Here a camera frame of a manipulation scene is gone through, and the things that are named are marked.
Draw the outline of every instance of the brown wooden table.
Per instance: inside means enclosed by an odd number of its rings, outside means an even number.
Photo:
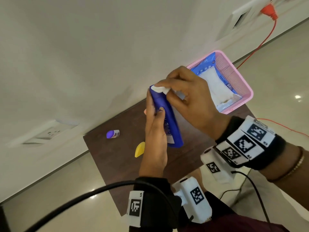
[[[116,117],[106,121],[84,136],[89,151],[106,184],[133,180],[138,177],[142,156],[134,157],[138,144],[145,141],[146,116],[145,100],[139,102]],[[213,139],[195,129],[176,110],[174,110],[184,146],[168,148],[168,163],[164,177],[175,183],[193,170],[203,165],[200,154],[215,145]],[[245,118],[252,115],[246,105],[234,110],[231,115]],[[107,139],[106,132],[120,130],[120,136]],[[132,186],[119,187],[110,194],[121,215],[126,214],[129,192]]]

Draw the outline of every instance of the white wipe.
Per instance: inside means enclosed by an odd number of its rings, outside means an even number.
[[[163,86],[156,87],[156,86],[153,85],[153,86],[151,86],[151,89],[153,91],[157,92],[157,93],[162,93],[163,92],[164,94],[167,94],[170,91],[171,88],[165,88]]]
[[[199,77],[207,81],[211,98],[216,106],[233,98],[234,93],[222,82],[214,67],[207,69]]]

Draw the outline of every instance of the black cable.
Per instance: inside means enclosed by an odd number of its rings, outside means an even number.
[[[257,187],[255,186],[255,184],[253,183],[253,181],[250,179],[250,177],[249,177],[248,175],[246,175],[246,174],[244,174],[244,173],[242,173],[242,172],[239,172],[239,171],[231,171],[231,173],[233,173],[233,174],[234,174],[234,173],[242,174],[242,175],[244,175],[246,178],[248,178],[248,180],[251,182],[251,184],[252,184],[252,186],[253,186],[255,192],[257,193],[257,197],[259,198],[261,207],[262,207],[263,212],[264,212],[264,215],[265,215],[265,217],[266,217],[266,221],[267,221],[268,224],[269,224],[270,231],[272,231],[271,223],[270,223],[269,217],[268,217],[268,215],[267,215],[266,209],[265,209],[265,207],[264,207],[264,203],[263,203],[262,198],[261,198],[261,196],[260,196],[260,193],[259,193],[259,191],[257,190]]]
[[[102,193],[104,191],[108,191],[108,190],[111,190],[111,189],[114,189],[114,188],[117,188],[117,187],[128,186],[128,185],[146,185],[146,186],[154,188],[168,202],[169,206],[171,207],[171,209],[173,211],[175,219],[178,221],[178,216],[177,216],[176,212],[174,211],[171,202],[168,200],[168,197],[158,187],[156,187],[156,186],[154,186],[154,185],[152,185],[150,183],[147,183],[147,182],[130,180],[130,181],[115,182],[115,183],[106,185],[104,187],[100,187],[100,188],[98,188],[98,189],[96,189],[94,191],[91,191],[91,192],[85,193],[83,195],[80,195],[80,196],[76,197],[75,199],[72,199],[69,202],[63,204],[62,206],[56,208],[55,210],[53,210],[49,214],[47,214],[45,217],[40,219],[37,223],[33,224],[31,227],[29,227],[27,230],[25,230],[25,232],[35,232],[35,231],[37,231],[42,226],[44,226],[47,222],[49,222],[50,220],[52,220],[53,218],[58,216],[60,213],[64,212],[68,208],[74,206],[75,204],[78,204],[81,201],[83,201],[85,199],[88,199],[91,196],[94,196],[96,194],[99,194],[99,193]]]
[[[221,197],[220,197],[219,200],[221,200],[222,197],[223,197],[223,195],[224,195],[226,192],[229,192],[229,191],[241,191],[241,188],[239,188],[239,189],[234,189],[234,190],[227,190],[227,191],[224,191],[224,192],[222,193],[222,195],[221,195]]]

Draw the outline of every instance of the yellow object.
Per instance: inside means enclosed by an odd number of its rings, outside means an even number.
[[[135,157],[139,157],[140,155],[144,154],[145,150],[145,142],[141,142],[138,144],[136,150],[135,150]]]

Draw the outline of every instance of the pink basket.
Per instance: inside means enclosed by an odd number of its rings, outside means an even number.
[[[245,79],[241,76],[239,71],[234,67],[232,62],[227,58],[227,56],[221,50],[213,51],[216,53],[216,66],[221,74],[226,78],[226,80],[231,84],[235,91],[242,96],[242,98],[230,105],[228,108],[224,109],[221,113],[228,114],[234,111],[236,108],[245,104],[247,101],[252,99],[253,90],[250,88]],[[203,61],[208,55],[213,52],[205,55],[203,58],[196,60],[187,66],[188,69],[191,69],[197,66],[201,61]]]

